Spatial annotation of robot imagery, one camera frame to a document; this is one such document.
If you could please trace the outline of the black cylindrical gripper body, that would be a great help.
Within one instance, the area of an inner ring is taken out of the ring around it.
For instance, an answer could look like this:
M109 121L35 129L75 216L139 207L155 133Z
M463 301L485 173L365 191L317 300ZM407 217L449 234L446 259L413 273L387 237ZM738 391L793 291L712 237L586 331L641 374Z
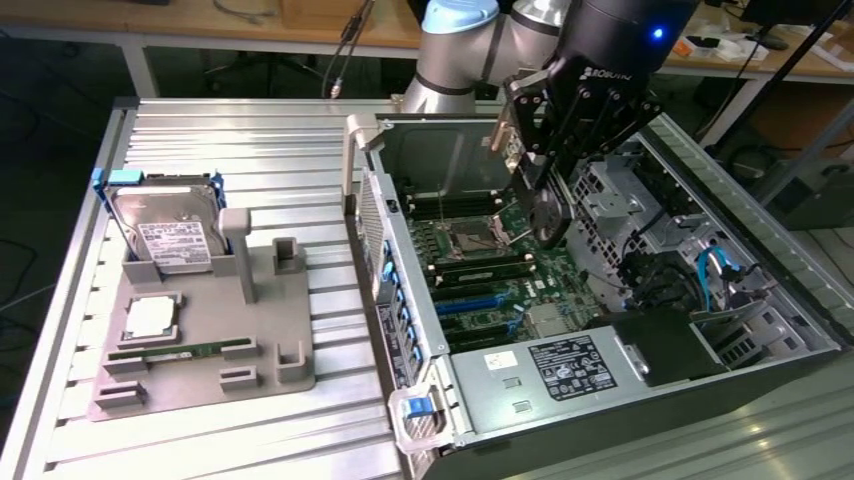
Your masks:
M545 65L549 96L569 98L582 87L645 91L697 7L696 1L573 1Z

